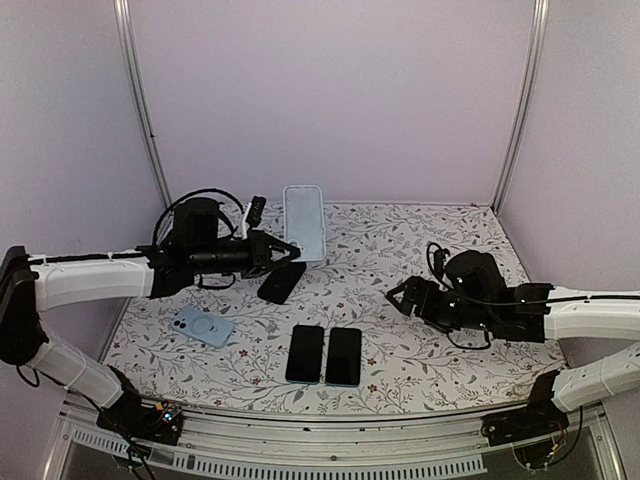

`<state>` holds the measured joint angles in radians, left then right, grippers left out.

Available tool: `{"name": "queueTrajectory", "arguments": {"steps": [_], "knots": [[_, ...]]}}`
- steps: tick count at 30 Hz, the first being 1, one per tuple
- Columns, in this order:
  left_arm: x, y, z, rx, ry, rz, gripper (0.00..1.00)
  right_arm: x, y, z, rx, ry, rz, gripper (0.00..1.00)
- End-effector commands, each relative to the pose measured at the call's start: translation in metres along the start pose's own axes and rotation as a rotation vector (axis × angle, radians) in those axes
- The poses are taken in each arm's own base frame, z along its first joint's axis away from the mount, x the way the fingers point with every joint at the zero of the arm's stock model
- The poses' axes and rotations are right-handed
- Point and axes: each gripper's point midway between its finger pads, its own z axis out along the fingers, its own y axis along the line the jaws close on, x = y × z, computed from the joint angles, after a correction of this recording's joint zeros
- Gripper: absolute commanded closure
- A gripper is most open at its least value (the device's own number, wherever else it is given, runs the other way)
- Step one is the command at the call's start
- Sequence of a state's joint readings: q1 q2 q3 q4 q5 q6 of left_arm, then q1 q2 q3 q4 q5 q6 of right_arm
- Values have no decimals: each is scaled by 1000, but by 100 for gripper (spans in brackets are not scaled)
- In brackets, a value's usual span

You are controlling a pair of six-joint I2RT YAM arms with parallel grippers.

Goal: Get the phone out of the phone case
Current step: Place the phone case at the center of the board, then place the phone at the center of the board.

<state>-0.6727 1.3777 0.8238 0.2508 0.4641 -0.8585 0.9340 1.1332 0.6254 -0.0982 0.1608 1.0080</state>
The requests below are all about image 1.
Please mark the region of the phone with dark screen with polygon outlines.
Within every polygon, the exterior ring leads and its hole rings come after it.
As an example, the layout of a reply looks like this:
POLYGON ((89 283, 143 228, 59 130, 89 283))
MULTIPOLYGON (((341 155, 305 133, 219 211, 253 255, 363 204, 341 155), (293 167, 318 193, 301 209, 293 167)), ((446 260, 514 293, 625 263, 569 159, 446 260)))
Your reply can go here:
POLYGON ((332 328, 329 335, 325 382, 357 387, 361 379, 362 332, 356 328, 332 328))

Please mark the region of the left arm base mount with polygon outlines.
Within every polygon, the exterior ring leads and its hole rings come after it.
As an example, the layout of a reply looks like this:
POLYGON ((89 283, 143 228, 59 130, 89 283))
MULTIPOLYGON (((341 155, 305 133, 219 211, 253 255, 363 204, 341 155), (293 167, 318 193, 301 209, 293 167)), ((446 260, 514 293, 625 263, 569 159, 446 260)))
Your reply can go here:
POLYGON ((184 415, 167 402, 153 407, 118 402, 100 411, 96 425, 129 440, 176 446, 183 431, 184 415))

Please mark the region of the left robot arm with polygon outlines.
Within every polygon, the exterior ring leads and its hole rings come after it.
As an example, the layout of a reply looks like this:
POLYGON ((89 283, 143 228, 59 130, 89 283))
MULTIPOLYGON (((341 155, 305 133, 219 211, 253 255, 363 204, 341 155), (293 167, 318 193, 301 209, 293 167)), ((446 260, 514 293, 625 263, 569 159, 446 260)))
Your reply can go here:
POLYGON ((201 276, 251 279, 298 259, 299 247, 260 230, 266 204, 256 196, 234 226, 221 209, 221 190, 191 192, 162 213, 172 220, 165 236, 116 253, 30 255, 13 246, 1 264, 1 360, 27 366, 98 407, 103 418, 128 434, 141 433, 149 409, 126 376, 58 337, 41 321, 54 308, 111 298, 164 298, 201 276))

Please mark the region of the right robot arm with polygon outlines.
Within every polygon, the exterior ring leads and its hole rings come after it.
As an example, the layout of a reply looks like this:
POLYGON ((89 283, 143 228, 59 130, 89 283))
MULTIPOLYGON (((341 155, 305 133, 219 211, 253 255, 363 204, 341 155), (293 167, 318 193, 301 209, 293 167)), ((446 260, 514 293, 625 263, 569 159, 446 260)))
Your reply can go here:
POLYGON ((462 329, 485 340, 544 343, 569 338, 626 339, 630 346, 587 365, 539 376, 517 427, 537 436, 556 410, 569 412, 639 386, 639 294, 585 291, 550 283, 507 286, 489 253, 451 256, 429 243, 430 279, 411 276, 386 294, 396 310, 450 335, 462 329))

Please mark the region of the black cased phone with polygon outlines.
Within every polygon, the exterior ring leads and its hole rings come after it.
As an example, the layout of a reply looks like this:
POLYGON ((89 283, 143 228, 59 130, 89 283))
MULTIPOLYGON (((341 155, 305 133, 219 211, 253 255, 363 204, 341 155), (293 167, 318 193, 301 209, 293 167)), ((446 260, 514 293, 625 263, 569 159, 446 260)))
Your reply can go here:
POLYGON ((269 303, 283 305, 306 271, 305 262, 292 262, 271 272, 257 290, 257 296, 269 303))

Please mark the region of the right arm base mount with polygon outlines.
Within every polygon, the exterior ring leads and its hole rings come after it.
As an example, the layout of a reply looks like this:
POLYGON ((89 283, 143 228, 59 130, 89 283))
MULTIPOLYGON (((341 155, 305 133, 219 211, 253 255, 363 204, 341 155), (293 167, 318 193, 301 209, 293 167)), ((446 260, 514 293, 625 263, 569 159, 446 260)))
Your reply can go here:
POLYGON ((569 419, 551 401, 486 415, 480 433, 491 447, 516 444, 516 462, 528 471, 546 470, 561 461, 569 419))

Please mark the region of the light blue case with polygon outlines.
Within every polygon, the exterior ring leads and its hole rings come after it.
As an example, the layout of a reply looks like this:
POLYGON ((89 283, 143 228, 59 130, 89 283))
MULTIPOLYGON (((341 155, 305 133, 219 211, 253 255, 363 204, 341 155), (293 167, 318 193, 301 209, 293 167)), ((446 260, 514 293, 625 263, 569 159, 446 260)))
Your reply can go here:
POLYGON ((283 189, 285 242, 300 250, 298 262, 319 262, 326 255, 322 190, 316 185, 283 189))

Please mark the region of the bare phone dark screen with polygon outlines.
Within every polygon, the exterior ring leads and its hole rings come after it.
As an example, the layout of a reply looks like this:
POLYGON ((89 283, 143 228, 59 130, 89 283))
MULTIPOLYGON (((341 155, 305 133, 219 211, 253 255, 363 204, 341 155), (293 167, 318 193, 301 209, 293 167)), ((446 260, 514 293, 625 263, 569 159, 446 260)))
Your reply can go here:
POLYGON ((317 384, 320 381, 324 334, 321 326, 293 327, 285 370, 288 382, 317 384))

